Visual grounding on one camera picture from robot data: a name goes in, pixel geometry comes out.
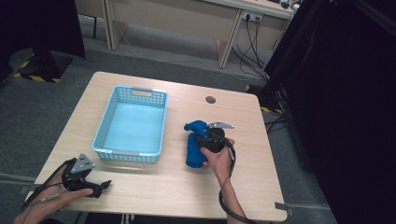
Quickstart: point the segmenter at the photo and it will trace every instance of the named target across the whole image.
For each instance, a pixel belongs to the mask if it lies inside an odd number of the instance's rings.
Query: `table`
[[[283,8],[280,4],[268,0],[205,0],[227,7],[240,8],[247,11],[258,12],[263,15],[288,19],[291,14],[290,8]]]
[[[92,151],[108,97],[118,84],[168,91],[163,153],[156,164],[101,161]],[[216,102],[207,103],[206,96],[215,97]],[[87,181],[112,182],[99,199],[78,199],[68,210],[225,218],[218,202],[219,185],[210,168],[193,169],[185,164],[190,132],[183,127],[197,119],[235,126],[225,132],[235,140],[232,183],[247,216],[285,220],[286,211],[275,205],[284,201],[256,96],[142,77],[95,73],[36,183],[43,183],[62,162],[85,153],[95,163]]]

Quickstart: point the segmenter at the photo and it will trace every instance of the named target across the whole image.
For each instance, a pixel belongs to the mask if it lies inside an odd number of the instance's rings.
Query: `desk leg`
[[[218,54],[219,54],[219,67],[225,68],[228,56],[230,55],[231,48],[233,47],[233,40],[236,37],[236,33],[239,29],[239,24],[241,23],[242,16],[245,10],[238,9],[236,12],[235,20],[233,21],[233,28],[230,32],[227,42],[218,40]]]
[[[116,17],[113,14],[113,8],[110,1],[105,0],[103,3],[104,8],[106,9],[105,19],[107,46],[109,49],[116,49],[123,38],[123,34],[128,28],[128,23],[117,21]]]

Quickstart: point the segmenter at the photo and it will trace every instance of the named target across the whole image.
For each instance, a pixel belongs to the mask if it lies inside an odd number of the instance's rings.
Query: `wrist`
[[[13,224],[37,224],[41,219],[41,213],[35,210],[35,206],[32,208],[26,208],[20,213],[15,219]]]
[[[231,179],[228,176],[226,176],[223,178],[218,178],[218,182],[219,182],[220,188],[223,189],[226,185],[231,184]]]
[[[218,179],[218,182],[220,184],[220,186],[224,185],[228,179],[230,179],[230,175],[226,172],[224,173],[217,173],[216,174],[216,178]]]

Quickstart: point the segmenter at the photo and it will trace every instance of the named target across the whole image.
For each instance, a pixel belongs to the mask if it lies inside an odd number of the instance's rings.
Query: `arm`
[[[208,165],[212,171],[215,173],[218,179],[219,185],[221,187],[221,193],[223,195],[223,200],[225,205],[231,209],[234,213],[241,217],[246,217],[244,210],[236,198],[235,191],[233,190],[233,185],[230,179],[230,167],[231,167],[231,156],[228,147],[225,147],[219,153],[213,153],[207,148],[202,148],[202,153],[207,157],[207,161],[204,165]],[[243,223],[230,215],[227,214],[227,222],[229,224]]]
[[[35,197],[32,202],[14,219],[14,224],[36,224],[44,217],[62,210],[69,203],[77,198],[92,194],[92,189],[81,189],[77,191],[67,191],[62,184],[63,167],[48,183],[48,187]],[[53,199],[44,202],[40,200],[58,195]]]

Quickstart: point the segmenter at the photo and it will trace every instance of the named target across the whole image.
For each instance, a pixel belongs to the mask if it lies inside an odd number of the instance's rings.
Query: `desk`
[[[91,144],[113,87],[117,84],[168,91],[163,152],[156,164],[101,161]],[[206,96],[216,98],[214,104]],[[247,216],[282,221],[286,211],[274,159],[256,96],[141,77],[95,73],[70,120],[40,172],[43,183],[65,160],[85,153],[95,168],[87,180],[112,180],[99,199],[83,198],[66,209],[169,217],[225,218],[218,202],[219,185],[210,168],[193,169],[185,164],[186,123],[201,119],[224,121],[235,126],[226,136],[235,140],[236,165],[232,182]]]
[[[266,33],[259,43],[273,46],[290,9],[266,0],[104,0],[112,49],[116,49],[129,23],[214,38],[218,41],[219,67],[224,68],[246,10],[261,13]],[[250,45],[247,37],[238,38]]]

